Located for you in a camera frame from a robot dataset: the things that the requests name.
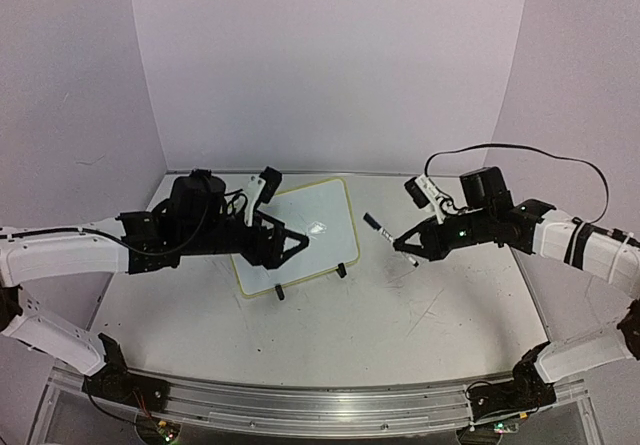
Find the white whiteboard marker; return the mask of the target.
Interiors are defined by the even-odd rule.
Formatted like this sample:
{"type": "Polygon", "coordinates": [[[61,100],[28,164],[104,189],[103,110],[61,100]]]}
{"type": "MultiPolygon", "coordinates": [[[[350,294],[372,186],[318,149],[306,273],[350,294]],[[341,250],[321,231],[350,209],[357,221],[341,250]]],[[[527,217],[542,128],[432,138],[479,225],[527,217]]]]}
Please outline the white whiteboard marker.
{"type": "MultiPolygon", "coordinates": [[[[381,227],[378,231],[378,233],[385,239],[387,240],[391,245],[394,244],[394,237],[384,228],[381,227]]],[[[408,255],[406,252],[401,252],[399,251],[399,254],[406,259],[414,268],[417,268],[419,266],[419,262],[414,259],[413,257],[411,257],[410,255],[408,255]]]]}

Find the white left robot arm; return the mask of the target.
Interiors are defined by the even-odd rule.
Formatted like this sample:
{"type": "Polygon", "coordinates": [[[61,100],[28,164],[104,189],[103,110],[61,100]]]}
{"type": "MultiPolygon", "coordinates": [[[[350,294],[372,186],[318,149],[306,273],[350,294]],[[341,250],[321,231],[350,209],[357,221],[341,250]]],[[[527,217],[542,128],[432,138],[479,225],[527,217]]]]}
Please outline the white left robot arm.
{"type": "Polygon", "coordinates": [[[238,254],[276,270],[309,245],[306,235],[260,211],[282,181],[267,167],[230,191],[209,170],[176,178],[150,211],[122,212],[92,224],[1,231],[1,333],[75,368],[116,402],[135,381],[119,344],[43,311],[23,285],[90,273],[146,274],[177,268],[182,258],[238,254]]]}

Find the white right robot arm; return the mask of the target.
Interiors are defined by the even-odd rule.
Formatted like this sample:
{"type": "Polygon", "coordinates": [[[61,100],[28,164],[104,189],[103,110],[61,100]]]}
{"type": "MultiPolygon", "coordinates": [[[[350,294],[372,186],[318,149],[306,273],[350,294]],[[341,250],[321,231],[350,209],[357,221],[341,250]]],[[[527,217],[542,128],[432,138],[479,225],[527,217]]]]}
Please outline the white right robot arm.
{"type": "Polygon", "coordinates": [[[396,251],[434,262],[454,250],[493,243],[562,263],[626,295],[630,304],[619,321],[535,352],[533,367],[544,383],[639,357],[637,238],[572,217],[537,199],[515,203],[497,167],[466,173],[459,181],[465,198],[462,208],[456,208],[426,175],[405,182],[414,204],[431,215],[394,240],[396,251]]]}

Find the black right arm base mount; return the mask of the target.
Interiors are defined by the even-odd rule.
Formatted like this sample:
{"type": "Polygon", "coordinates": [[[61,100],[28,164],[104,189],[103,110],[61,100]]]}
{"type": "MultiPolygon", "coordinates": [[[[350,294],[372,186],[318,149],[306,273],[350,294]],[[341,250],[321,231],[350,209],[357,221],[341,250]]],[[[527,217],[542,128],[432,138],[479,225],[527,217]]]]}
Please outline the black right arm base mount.
{"type": "Polygon", "coordinates": [[[537,411],[556,402],[554,385],[546,383],[535,368],[540,352],[549,341],[527,351],[512,369],[512,377],[502,382],[478,380],[465,390],[474,423],[503,415],[537,411]]]}

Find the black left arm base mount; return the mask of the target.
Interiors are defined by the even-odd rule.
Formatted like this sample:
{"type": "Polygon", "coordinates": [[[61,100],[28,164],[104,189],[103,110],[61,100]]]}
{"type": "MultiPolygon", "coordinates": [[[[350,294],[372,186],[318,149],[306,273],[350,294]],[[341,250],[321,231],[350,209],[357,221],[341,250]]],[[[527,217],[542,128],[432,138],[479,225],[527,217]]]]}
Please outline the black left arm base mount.
{"type": "Polygon", "coordinates": [[[105,364],[93,375],[84,376],[82,391],[92,398],[137,406],[148,412],[162,412],[168,402],[169,382],[132,372],[120,345],[99,333],[104,348],[105,364]]]}

